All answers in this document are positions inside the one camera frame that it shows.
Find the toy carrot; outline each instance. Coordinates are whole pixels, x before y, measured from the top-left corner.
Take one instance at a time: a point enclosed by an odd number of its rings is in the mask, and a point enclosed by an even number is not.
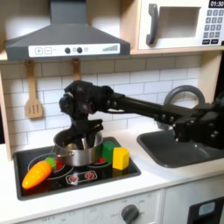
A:
[[[36,163],[25,175],[22,183],[23,188],[28,190],[39,185],[51,175],[52,170],[54,169],[56,169],[54,158],[48,157],[45,160]]]

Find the cabinet door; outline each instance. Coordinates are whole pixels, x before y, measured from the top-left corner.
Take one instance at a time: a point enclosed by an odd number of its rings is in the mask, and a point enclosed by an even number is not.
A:
[[[223,197],[223,186],[224,175],[168,188],[165,193],[162,223],[186,224],[189,207]],[[223,212],[220,223],[224,223]]]

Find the microwave keypad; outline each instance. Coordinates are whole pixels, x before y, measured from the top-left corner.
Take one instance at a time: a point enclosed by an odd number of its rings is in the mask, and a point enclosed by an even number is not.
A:
[[[217,45],[221,35],[224,10],[208,10],[202,45]]]

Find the microwave door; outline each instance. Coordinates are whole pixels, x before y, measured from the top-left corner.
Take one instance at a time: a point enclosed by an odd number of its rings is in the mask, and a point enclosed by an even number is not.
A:
[[[208,1],[194,2],[177,5],[177,1],[143,1],[138,48],[201,46]]]

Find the pot handle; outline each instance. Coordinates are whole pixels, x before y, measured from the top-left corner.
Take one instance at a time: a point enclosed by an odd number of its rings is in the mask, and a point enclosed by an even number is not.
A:
[[[72,153],[72,152],[67,155],[58,155],[58,154],[54,153],[55,148],[56,148],[55,146],[52,148],[52,154],[55,155],[55,157],[57,157],[57,158],[66,158],[66,157],[71,157],[74,155],[74,153]]]

